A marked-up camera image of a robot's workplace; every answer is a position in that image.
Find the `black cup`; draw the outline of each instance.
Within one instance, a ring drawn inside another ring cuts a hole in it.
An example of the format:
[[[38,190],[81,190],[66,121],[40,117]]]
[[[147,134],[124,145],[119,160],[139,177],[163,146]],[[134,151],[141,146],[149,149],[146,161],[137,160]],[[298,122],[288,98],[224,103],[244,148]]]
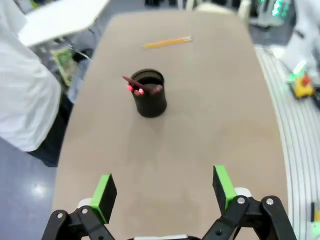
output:
[[[146,118],[155,118],[160,116],[167,108],[164,86],[165,79],[162,74],[153,69],[143,69],[133,74],[131,78],[151,89],[156,88],[158,85],[162,86],[160,90],[154,93],[144,91],[144,94],[140,96],[132,93],[136,109],[141,116]],[[139,89],[139,87],[135,85],[129,85],[133,87],[133,90]]]

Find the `tabletop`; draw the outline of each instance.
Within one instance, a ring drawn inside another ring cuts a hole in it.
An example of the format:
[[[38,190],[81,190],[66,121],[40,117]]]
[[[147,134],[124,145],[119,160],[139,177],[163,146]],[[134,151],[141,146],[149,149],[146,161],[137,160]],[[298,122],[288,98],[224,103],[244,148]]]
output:
[[[192,37],[153,49],[143,45]],[[144,118],[122,75],[155,69],[167,109]],[[279,128],[254,46],[236,15],[152,11],[109,23],[73,109],[53,208],[74,211],[112,173],[117,198],[107,226],[116,239],[202,237],[220,217],[213,165],[235,187],[287,208]],[[256,239],[242,229],[237,239]]]
[[[33,47],[90,28],[110,0],[59,0],[26,15],[20,41]]]

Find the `striped mat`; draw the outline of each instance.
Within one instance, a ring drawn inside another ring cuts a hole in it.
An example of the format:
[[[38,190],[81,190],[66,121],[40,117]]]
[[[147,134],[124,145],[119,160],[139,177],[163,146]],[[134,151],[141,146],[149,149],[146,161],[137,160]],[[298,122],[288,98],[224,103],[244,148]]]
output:
[[[296,238],[310,240],[311,203],[320,200],[320,110],[311,98],[294,98],[286,84],[289,72],[275,58],[279,49],[255,46],[280,130],[288,217]]]

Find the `yellow toy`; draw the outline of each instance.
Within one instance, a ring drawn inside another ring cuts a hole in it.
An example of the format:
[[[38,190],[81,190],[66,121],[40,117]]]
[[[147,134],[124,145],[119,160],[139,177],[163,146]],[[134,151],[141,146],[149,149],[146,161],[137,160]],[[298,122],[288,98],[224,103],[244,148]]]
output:
[[[290,76],[289,80],[293,93],[297,99],[312,96],[315,93],[311,79],[306,74],[305,66],[306,61],[299,62],[293,70],[293,74]]]

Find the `white shirt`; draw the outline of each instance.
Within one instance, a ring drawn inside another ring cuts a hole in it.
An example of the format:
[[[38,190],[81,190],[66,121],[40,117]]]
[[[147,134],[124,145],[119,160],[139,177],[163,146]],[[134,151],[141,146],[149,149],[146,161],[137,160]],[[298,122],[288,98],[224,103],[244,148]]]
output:
[[[51,129],[61,85],[17,38],[26,23],[13,0],[0,0],[0,137],[25,152],[36,150]]]

